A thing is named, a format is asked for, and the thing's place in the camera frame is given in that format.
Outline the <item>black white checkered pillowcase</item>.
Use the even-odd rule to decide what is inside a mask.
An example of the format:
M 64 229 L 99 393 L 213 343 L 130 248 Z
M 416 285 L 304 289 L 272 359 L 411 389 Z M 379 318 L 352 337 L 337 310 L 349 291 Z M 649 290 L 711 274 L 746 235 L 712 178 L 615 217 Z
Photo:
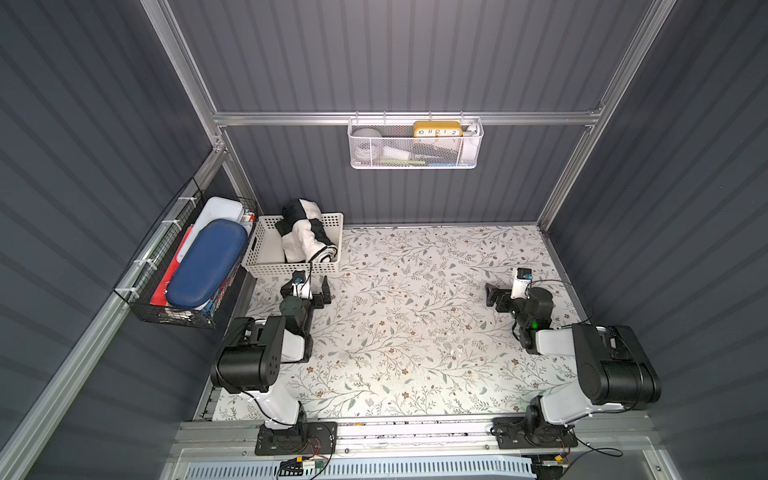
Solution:
M 331 263 L 336 259 L 338 247 L 327 235 L 315 202 L 291 200 L 282 207 L 281 215 L 275 229 L 287 263 Z

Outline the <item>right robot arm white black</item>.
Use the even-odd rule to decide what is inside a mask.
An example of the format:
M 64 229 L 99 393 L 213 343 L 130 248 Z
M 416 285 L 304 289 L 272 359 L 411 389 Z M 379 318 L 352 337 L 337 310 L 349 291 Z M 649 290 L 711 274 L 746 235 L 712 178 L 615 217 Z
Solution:
M 529 268 L 514 268 L 509 288 L 487 283 L 484 289 L 488 307 L 511 315 L 512 334 L 527 353 L 575 360 L 575 380 L 530 401 L 518 423 L 525 433 L 564 431 L 592 414 L 623 413 L 660 399 L 660 378 L 630 327 L 581 321 L 553 328 L 553 294 Z

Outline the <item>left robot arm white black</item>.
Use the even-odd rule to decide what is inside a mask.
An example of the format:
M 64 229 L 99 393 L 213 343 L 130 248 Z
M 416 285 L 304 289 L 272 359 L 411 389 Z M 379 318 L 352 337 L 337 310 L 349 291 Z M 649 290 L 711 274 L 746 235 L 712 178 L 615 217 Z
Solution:
M 314 312 L 332 303 L 326 276 L 295 271 L 280 288 L 279 311 L 265 319 L 242 317 L 219 348 L 210 369 L 215 387 L 253 401 L 273 435 L 304 434 L 306 414 L 280 379 L 281 367 L 309 361 Z

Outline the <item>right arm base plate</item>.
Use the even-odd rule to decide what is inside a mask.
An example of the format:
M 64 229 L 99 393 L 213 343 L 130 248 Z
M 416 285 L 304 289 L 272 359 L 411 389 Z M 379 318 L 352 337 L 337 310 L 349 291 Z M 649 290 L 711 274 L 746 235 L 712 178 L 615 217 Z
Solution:
M 492 420 L 490 434 L 502 450 L 559 448 L 569 450 L 578 445 L 567 428 L 542 424 L 534 426 L 522 416 L 497 417 Z

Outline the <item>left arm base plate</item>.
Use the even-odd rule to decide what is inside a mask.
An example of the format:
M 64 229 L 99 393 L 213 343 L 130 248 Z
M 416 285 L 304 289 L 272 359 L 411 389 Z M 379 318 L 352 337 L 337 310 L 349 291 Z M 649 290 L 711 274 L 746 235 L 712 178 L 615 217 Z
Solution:
M 254 454 L 266 456 L 328 456 L 335 452 L 338 424 L 335 422 L 309 422 L 283 430 L 261 426 L 258 430 Z

